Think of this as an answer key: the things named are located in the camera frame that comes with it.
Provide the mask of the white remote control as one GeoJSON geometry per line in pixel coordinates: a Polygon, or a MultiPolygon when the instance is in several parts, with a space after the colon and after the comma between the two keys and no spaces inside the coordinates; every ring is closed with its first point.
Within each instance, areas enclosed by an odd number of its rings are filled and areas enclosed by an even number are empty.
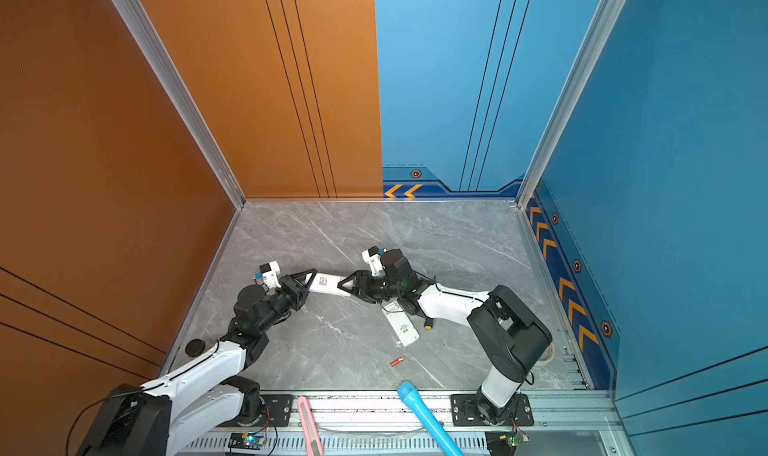
{"type": "Polygon", "coordinates": [[[339,287],[343,279],[343,276],[317,273],[310,284],[309,290],[311,293],[349,297],[350,293],[339,287]]]}

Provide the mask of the white remote with back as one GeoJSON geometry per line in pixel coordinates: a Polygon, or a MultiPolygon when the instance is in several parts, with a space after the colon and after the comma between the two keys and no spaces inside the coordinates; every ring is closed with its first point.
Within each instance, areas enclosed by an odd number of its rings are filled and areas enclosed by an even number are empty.
{"type": "Polygon", "coordinates": [[[420,338],[408,314],[397,301],[383,304],[382,311],[403,347],[415,343],[420,338]]]}

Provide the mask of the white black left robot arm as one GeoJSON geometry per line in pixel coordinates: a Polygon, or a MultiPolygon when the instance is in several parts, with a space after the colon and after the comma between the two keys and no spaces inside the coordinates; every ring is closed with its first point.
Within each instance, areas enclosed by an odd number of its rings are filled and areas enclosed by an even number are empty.
{"type": "Polygon", "coordinates": [[[260,386],[242,376],[265,350],[267,332],[306,303],[314,269],[237,295],[227,332],[185,365],[140,386],[123,384],[95,402],[80,455],[175,455],[219,424],[262,414],[260,386]]]}

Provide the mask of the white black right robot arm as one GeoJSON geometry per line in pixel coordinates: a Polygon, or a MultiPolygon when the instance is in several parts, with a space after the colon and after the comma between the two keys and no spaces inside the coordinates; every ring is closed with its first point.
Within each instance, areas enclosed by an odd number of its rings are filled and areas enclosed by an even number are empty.
{"type": "Polygon", "coordinates": [[[446,320],[469,327],[491,364],[476,393],[477,412],[488,425],[514,420],[513,399],[535,364],[551,346],[547,326],[510,288],[490,291],[450,289],[419,272],[407,276],[373,275],[359,270],[337,288],[372,304],[398,302],[424,320],[446,320]]]}

